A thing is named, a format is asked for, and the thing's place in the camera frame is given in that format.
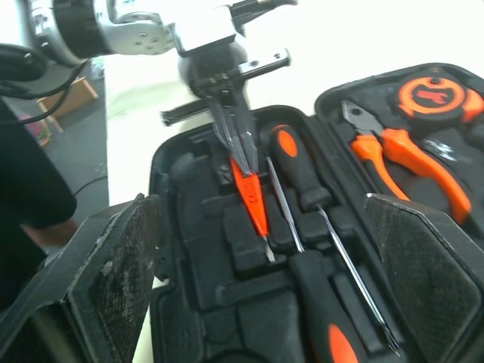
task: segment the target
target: robotic arm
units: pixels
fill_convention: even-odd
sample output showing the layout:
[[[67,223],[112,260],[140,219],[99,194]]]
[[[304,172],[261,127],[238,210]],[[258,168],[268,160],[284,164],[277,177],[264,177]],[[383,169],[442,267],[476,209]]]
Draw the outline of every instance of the robotic arm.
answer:
[[[31,92],[45,92],[66,81],[74,67],[92,57],[163,54],[175,45],[170,24],[163,22],[162,3],[158,0],[2,0],[0,82],[3,85],[13,82]],[[254,15],[284,3],[249,0],[225,8],[230,9],[229,16],[234,17],[234,22],[247,22]],[[191,30],[185,26],[184,31],[187,36]],[[193,38],[194,33],[200,35],[200,29],[188,37]],[[186,56],[189,50],[181,52]]]
[[[244,0],[169,19],[162,0],[2,0],[0,96],[22,99],[63,92],[86,61],[109,54],[157,55],[176,48],[181,79],[200,98],[171,123],[209,110],[220,141],[244,175],[258,171],[254,119],[244,97],[248,79],[290,64],[287,50],[247,59],[243,25],[296,0]]]

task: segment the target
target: open tool case lid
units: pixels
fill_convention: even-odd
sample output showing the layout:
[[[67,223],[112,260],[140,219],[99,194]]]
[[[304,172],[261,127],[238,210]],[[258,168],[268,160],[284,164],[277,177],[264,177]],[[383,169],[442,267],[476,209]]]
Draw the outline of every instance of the open tool case lid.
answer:
[[[379,216],[373,214],[370,222],[371,213],[364,211],[362,203],[366,193],[392,195],[392,192],[372,180],[352,151],[350,144],[357,132],[344,120],[341,110],[341,102],[350,100],[376,116],[384,128],[408,130],[422,150],[447,167],[470,196],[473,209],[478,210],[484,206],[484,174],[480,169],[484,166],[484,150],[478,141],[470,140],[471,126],[444,127],[421,134],[420,130],[414,132],[408,119],[396,110],[396,90],[402,86],[402,80],[428,74],[429,70],[446,73],[484,97],[483,79],[451,64],[434,63],[332,88],[318,98],[315,110],[317,118],[327,126],[328,142],[337,154],[328,162],[335,172],[344,165],[343,173],[348,173],[347,178],[338,179],[340,187],[345,194],[353,195],[354,208],[362,212],[358,215],[374,238],[392,291],[427,361],[478,362],[484,360],[484,280],[482,269],[477,267],[484,265],[482,236],[468,237],[448,217],[451,216],[448,198],[434,180],[404,171],[389,160],[385,162],[386,168],[397,184],[403,185],[410,199],[434,209],[418,206],[409,213],[405,208],[393,209],[387,203],[380,206]],[[481,119],[478,116],[474,123],[482,124]],[[435,147],[429,147],[432,144],[440,145],[444,151],[439,153]],[[477,224],[479,230],[484,219]]]

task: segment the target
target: orange tape measure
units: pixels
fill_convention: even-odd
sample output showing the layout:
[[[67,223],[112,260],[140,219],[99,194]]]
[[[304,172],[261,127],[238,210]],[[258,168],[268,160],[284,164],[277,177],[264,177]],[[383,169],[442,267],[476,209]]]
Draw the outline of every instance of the orange tape measure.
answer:
[[[484,101],[443,72],[404,80],[397,104],[411,119],[429,123],[469,123],[484,111]]]

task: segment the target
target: orange handle pliers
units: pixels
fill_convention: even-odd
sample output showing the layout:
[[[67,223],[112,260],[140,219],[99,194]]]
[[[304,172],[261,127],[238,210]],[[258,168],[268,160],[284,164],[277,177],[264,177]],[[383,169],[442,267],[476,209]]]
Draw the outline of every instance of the orange handle pliers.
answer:
[[[343,115],[360,133],[352,142],[353,151],[362,162],[373,163],[377,174],[394,195],[409,200],[386,170],[383,155],[419,176],[435,180],[450,201],[455,221],[460,225],[465,223],[472,211],[472,203],[466,193],[442,164],[425,154],[410,139],[406,130],[383,129],[373,115],[351,101],[343,102]]]

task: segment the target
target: tool case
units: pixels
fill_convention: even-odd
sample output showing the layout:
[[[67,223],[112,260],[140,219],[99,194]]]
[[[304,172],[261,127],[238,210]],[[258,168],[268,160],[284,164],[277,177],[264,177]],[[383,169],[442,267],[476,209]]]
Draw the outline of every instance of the tool case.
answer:
[[[266,260],[264,241],[237,192],[227,151],[211,125],[177,135],[158,149],[152,163],[150,194],[162,197],[164,238],[158,249],[155,275],[165,284],[153,291],[150,303],[156,363],[316,361],[306,328],[310,317],[306,316],[287,267],[287,257],[295,250],[293,239],[265,162],[269,135],[280,124],[292,126],[309,149],[321,183],[331,192],[332,205],[327,208],[330,220],[402,348],[400,357],[389,349],[335,250],[324,221],[316,212],[303,212],[294,189],[281,178],[302,242],[306,248],[322,252],[324,270],[369,362],[482,361],[476,358],[477,353],[466,355],[468,360],[461,359],[484,337],[479,327],[484,278],[469,267],[475,263],[469,264],[465,256],[452,257],[453,263],[461,267],[456,274],[472,283],[455,286],[450,290],[456,292],[455,296],[441,296],[442,311],[429,306],[428,316],[424,317],[435,322],[439,313],[452,314],[452,309],[465,306],[473,312],[466,315],[465,324],[457,318],[448,319],[422,333],[409,316],[408,301],[401,301],[402,296],[393,293],[387,266],[380,257],[378,230],[364,206],[368,193],[389,191],[370,177],[352,152],[350,144],[356,133],[341,115],[341,101],[351,100],[385,127],[410,129],[408,121],[393,108],[395,89],[412,74],[436,69],[484,95],[484,80],[472,73],[449,64],[424,64],[332,88],[316,101],[314,116],[286,106],[253,111],[259,133],[259,177],[268,216],[268,242],[276,254],[274,263]],[[478,116],[471,127],[432,130],[420,135],[418,144],[451,171],[479,209],[484,203],[484,181],[478,176],[484,175],[479,174],[484,168],[484,132],[480,131],[484,122]],[[449,213],[448,199],[433,180],[418,177],[388,160],[386,167],[410,199]],[[475,221],[475,225],[479,230],[484,219]],[[474,239],[478,245],[479,237]],[[425,247],[427,240],[415,243]],[[430,258],[428,264],[432,263],[440,265],[438,258]],[[452,284],[434,282],[435,288]],[[418,299],[425,293],[424,288],[432,286],[421,285],[419,290],[409,292],[407,299],[413,293]],[[472,304],[456,304],[456,299],[469,296],[469,290]]]

